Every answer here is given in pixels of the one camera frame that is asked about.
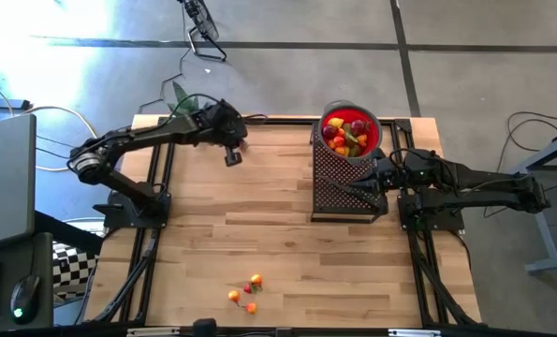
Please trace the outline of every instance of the orange pepper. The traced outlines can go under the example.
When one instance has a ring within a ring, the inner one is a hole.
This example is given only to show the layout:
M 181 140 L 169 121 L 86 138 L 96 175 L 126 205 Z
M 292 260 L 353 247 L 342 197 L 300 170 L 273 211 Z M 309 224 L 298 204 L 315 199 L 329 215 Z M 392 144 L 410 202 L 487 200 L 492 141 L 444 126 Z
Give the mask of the orange pepper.
M 341 136 L 334 137 L 334 145 L 336 147 L 344 146 L 344 138 Z
M 357 136 L 357 142 L 358 142 L 359 146 L 366 147 L 367 146 L 367 141 L 368 141 L 368 135 Z

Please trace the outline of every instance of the yellow pepper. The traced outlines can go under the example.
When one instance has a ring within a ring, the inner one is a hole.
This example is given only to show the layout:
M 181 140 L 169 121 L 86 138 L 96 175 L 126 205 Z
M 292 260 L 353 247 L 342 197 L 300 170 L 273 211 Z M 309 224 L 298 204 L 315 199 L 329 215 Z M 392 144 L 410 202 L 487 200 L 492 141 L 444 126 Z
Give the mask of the yellow pepper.
M 330 120 L 328 121 L 328 125 L 332 125 L 336 128 L 342 127 L 343 123 L 344 123 L 344 119 L 342 118 L 330 118 Z

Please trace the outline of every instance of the gray monitor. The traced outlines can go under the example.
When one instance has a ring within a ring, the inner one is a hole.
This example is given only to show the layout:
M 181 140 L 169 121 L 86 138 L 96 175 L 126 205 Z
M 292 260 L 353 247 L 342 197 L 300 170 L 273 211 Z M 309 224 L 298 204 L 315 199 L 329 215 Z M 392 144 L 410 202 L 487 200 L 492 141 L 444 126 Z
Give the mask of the gray monitor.
M 36 132 L 32 114 L 0 121 L 0 244 L 34 231 Z

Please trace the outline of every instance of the white cable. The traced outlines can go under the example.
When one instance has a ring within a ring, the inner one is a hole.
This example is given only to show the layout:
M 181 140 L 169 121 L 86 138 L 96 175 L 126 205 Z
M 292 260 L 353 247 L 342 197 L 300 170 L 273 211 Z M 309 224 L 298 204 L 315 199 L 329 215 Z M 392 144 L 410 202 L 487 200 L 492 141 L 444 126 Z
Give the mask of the white cable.
M 103 221 L 106 218 L 103 216 L 87 216 L 83 218 L 74 218 L 74 219 L 66 219 L 62 220 L 62 222 L 79 222 L 79 221 Z
M 9 110 L 9 114 L 14 117 L 14 109 L 12 108 L 12 105 L 9 104 L 9 101 L 7 100 L 7 97 L 0 91 L 0 96 L 2 96 L 2 98 L 4 98 L 4 100 L 6 101 L 7 104 L 7 109 Z M 93 130 L 93 128 L 91 127 L 91 125 L 89 125 L 89 123 L 84 119 L 84 117 L 82 117 L 82 115 L 74 110 L 68 109 L 68 108 L 62 108 L 62 107 L 55 107 L 55 106 L 43 106 L 43 107 L 36 107 L 36 108 L 32 108 L 29 109 L 27 111 L 23 111 L 21 114 L 25 114 L 25 113 L 35 113 L 38 110 L 43 110 L 43 109 L 58 109 L 58 110 L 63 110 L 69 113 L 72 113 L 73 115 L 77 116 L 81 122 L 86 125 L 86 127 L 89 129 L 89 132 L 91 132 L 91 135 L 93 136 L 93 138 L 97 138 L 97 134 L 95 133 L 95 131 Z M 45 168 L 45 167 L 41 167 L 39 165 L 36 166 L 37 169 L 42 169 L 48 172 L 62 172 L 65 170 L 68 170 L 68 168 Z

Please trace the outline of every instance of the desk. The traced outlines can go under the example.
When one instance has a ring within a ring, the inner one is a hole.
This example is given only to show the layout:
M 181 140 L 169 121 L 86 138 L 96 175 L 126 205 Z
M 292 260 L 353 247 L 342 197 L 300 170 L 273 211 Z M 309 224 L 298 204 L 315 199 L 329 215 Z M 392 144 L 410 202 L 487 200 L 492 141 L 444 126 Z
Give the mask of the desk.
M 53 323 L 51 243 L 50 233 L 40 233 L 0 248 L 0 331 L 48 328 Z M 32 322 L 18 325 L 11 320 L 9 302 L 16 283 L 29 274 L 33 254 L 33 273 L 41 279 L 38 312 Z
M 159 117 L 135 116 L 133 126 L 155 125 Z M 411 122 L 416 147 L 442 154 L 435 120 Z M 310 132 L 309 125 L 250 126 L 249 151 L 232 168 L 224 166 L 221 148 L 176 147 L 172 208 L 157 252 L 147 325 L 188 326 L 206 317 L 237 327 L 421 325 L 396 193 L 388 195 L 390 212 L 371 225 L 310 223 Z M 382 142 L 386 153 L 389 137 L 386 133 Z M 151 152 L 127 154 L 121 172 L 145 181 Z M 163 168 L 158 169 L 161 177 Z M 87 319 L 103 310 L 125 280 L 134 236 L 134 229 L 120 229 L 104 242 Z M 465 251 L 447 232 L 433 236 L 443 282 L 479 321 Z M 242 304 L 257 303 L 257 314 L 249 315 L 227 293 L 242 289 L 255 273 L 262 275 L 264 290 L 241 291 Z M 140 284 L 136 289 L 132 314 Z M 427 293 L 436 317 L 433 293 L 429 288 Z

